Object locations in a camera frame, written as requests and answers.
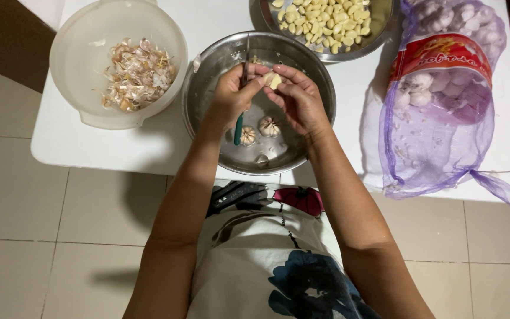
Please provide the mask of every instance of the person's right hand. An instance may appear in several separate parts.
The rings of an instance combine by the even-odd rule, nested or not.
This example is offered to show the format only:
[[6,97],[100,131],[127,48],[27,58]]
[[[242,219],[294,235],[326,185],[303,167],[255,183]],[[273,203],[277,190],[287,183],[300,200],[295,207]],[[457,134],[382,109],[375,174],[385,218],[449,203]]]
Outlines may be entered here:
[[283,109],[294,130],[308,137],[330,128],[318,86],[306,74],[290,66],[274,65],[273,71],[284,81],[277,91],[268,86],[263,91]]

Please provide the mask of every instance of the blue flower print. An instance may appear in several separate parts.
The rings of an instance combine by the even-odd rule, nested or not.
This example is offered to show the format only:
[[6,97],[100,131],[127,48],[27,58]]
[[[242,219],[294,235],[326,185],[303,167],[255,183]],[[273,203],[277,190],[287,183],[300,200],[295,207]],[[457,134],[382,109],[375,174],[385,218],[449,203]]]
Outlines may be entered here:
[[379,318],[330,256],[293,250],[273,275],[269,282],[279,291],[271,292],[269,307],[276,313],[297,319]]

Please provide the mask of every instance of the purple mesh bag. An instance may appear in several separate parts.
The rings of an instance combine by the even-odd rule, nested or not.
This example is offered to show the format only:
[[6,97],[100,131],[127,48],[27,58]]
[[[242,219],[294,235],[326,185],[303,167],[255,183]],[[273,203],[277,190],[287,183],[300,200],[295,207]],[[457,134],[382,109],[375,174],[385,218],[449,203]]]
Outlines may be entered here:
[[478,171],[491,144],[491,75],[505,24],[479,1],[401,0],[405,14],[381,110],[385,195],[403,199],[474,178],[510,204],[510,185]]

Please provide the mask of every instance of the red label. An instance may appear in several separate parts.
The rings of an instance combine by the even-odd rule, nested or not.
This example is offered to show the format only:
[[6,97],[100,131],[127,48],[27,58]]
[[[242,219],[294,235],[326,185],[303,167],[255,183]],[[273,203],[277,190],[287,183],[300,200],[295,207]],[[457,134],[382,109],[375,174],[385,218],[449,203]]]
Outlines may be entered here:
[[483,50],[475,41],[458,33],[432,35],[408,43],[393,62],[390,81],[424,69],[457,66],[477,71],[491,87],[491,65]]

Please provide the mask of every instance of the stainless steel bowl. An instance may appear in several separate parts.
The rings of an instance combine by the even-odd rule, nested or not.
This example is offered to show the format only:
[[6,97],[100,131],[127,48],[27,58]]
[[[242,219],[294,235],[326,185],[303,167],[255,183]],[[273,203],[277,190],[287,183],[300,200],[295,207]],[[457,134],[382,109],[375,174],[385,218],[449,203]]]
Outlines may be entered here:
[[[277,15],[279,11],[287,8],[292,4],[292,0],[285,0],[282,8],[273,6],[274,0],[259,0],[263,18],[269,29],[274,33],[288,36],[302,44],[306,42],[304,35],[294,35],[288,30],[281,30],[278,23]],[[324,48],[324,53],[318,53],[314,50],[322,47],[315,43],[311,44],[309,49],[318,56],[323,62],[341,62],[349,61],[356,58],[366,56],[367,54],[375,51],[381,44],[383,44],[389,37],[390,32],[398,25],[398,13],[400,11],[400,0],[371,0],[368,5],[371,11],[371,34],[362,37],[361,44],[354,44],[351,46],[351,51],[344,53],[346,46],[339,49],[338,54],[331,54],[329,48]]]
[[[230,35],[212,44],[202,52],[197,73],[194,73],[192,66],[188,69],[182,89],[182,117],[190,136],[194,138],[200,127],[219,76],[245,61],[248,36],[251,56],[256,55],[267,66],[280,63],[292,66],[314,80],[320,89],[328,118],[333,123],[336,116],[336,92],[327,69],[316,55],[301,43],[285,36],[250,31]],[[281,135],[274,139],[261,136],[259,120],[265,116],[272,116],[281,122]],[[241,174],[262,176],[280,174],[306,162],[304,139],[290,127],[282,110],[263,91],[253,98],[251,110],[244,114],[243,125],[255,129],[257,141],[249,147],[235,146],[233,129],[228,131],[222,139],[220,166]]]

